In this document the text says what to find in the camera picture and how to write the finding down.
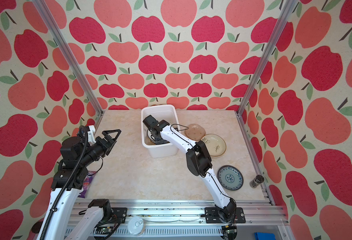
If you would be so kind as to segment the white plate black flower outline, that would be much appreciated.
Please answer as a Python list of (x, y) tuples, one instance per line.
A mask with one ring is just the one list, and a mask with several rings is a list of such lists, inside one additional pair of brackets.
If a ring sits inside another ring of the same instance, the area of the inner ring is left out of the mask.
[(147, 130), (147, 136), (148, 136), (150, 142), (153, 143), (154, 145), (162, 145), (162, 144), (167, 143), (167, 141), (164, 141), (164, 139), (162, 137), (153, 136), (152, 132), (150, 130)]

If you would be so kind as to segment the cream plate with plant drawing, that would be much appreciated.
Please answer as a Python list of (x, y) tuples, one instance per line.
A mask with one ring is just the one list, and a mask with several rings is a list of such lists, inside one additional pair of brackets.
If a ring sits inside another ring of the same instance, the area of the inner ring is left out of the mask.
[(226, 143), (223, 138), (218, 135), (208, 134), (201, 140), (205, 143), (207, 150), (212, 157), (221, 156), (226, 151)]

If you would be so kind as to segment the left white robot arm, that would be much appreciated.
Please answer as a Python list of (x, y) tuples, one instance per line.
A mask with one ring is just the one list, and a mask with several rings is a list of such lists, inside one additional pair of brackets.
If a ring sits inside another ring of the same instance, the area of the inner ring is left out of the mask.
[(110, 154), (121, 130), (103, 131), (102, 138), (94, 134), (94, 126), (81, 126), (77, 136), (63, 141), (60, 148), (63, 158), (53, 178), (39, 240), (86, 240), (94, 230), (105, 233), (101, 238), (106, 240), (125, 222), (125, 214), (115, 214), (108, 199), (95, 199), (82, 212), (75, 228), (65, 235), (73, 206), (89, 174), (87, 167)]

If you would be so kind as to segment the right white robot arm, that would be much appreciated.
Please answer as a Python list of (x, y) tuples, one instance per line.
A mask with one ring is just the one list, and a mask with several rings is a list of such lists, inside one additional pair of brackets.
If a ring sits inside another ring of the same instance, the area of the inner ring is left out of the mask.
[(225, 224), (233, 223), (236, 216), (236, 201), (228, 196), (219, 184), (205, 143), (187, 138), (167, 121), (159, 122), (151, 115), (144, 118), (143, 124), (156, 140), (167, 141), (185, 153), (187, 168), (204, 182), (213, 197), (220, 220)]

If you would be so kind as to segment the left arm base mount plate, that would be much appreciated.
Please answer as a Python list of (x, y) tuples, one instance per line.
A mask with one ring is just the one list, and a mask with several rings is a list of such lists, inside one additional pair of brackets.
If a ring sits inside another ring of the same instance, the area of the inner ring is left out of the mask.
[(112, 220), (121, 219), (121, 223), (124, 224), (126, 222), (127, 217), (127, 208), (111, 208), (105, 209), (101, 208), (103, 213), (103, 218), (98, 222), (98, 224), (104, 224), (110, 222)]

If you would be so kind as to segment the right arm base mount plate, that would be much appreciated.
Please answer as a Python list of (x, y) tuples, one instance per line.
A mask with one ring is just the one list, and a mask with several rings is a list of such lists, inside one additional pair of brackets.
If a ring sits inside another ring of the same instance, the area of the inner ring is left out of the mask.
[(205, 218), (207, 224), (246, 223), (243, 208), (236, 208), (235, 213), (231, 213), (229, 216), (218, 208), (205, 208), (204, 214), (202, 214), (201, 217)]

